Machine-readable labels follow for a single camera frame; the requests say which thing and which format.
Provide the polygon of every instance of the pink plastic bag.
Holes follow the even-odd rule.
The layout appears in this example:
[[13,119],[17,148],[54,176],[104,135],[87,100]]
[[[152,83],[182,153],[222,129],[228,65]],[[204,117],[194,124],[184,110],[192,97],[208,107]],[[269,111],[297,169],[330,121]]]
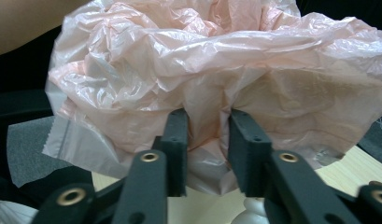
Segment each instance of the pink plastic bag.
[[382,115],[382,32],[355,18],[301,18],[294,0],[100,0],[65,18],[49,81],[60,117],[46,154],[124,177],[184,107],[188,185],[223,194],[236,189],[231,108],[315,168],[362,138]]

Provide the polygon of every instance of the black chair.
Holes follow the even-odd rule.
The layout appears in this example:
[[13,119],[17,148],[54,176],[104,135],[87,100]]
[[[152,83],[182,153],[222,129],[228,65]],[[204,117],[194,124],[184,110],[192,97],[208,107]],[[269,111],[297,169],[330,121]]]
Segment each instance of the black chair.
[[7,164],[8,126],[53,115],[45,84],[54,40],[60,32],[61,27],[55,28],[0,55],[0,200],[38,208],[57,188],[75,182],[92,183],[91,173],[76,166],[56,170],[19,189],[11,183]]

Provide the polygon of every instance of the plastic wrinkle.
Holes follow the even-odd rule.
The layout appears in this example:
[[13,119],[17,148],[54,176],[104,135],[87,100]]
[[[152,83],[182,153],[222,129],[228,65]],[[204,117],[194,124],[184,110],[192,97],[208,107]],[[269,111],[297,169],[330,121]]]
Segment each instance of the plastic wrinkle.
[[183,107],[188,185],[224,194],[237,188],[225,159],[231,108],[314,168],[360,141],[382,116],[382,32],[356,18],[300,17],[295,0],[93,1],[65,18],[49,83],[70,122],[47,154],[124,177]]

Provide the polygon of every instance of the table surface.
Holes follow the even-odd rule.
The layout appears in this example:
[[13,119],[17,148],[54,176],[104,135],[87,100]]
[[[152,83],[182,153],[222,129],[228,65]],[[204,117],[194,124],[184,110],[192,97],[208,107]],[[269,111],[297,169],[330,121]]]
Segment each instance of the table surface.
[[[336,189],[356,196],[360,186],[370,181],[382,183],[382,164],[358,147],[353,147],[345,157],[333,164],[316,170],[324,182]],[[92,174],[96,190],[103,189],[117,179]],[[230,223],[239,213],[245,210],[245,196],[239,190],[223,196],[207,195],[187,188],[187,197],[169,198],[169,223],[203,224]]]

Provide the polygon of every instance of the person's arm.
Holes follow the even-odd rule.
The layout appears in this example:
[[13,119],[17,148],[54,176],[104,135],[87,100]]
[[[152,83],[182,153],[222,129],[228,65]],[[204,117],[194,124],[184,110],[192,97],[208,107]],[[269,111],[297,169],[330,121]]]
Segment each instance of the person's arm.
[[0,0],[0,54],[62,24],[64,16],[90,0]]

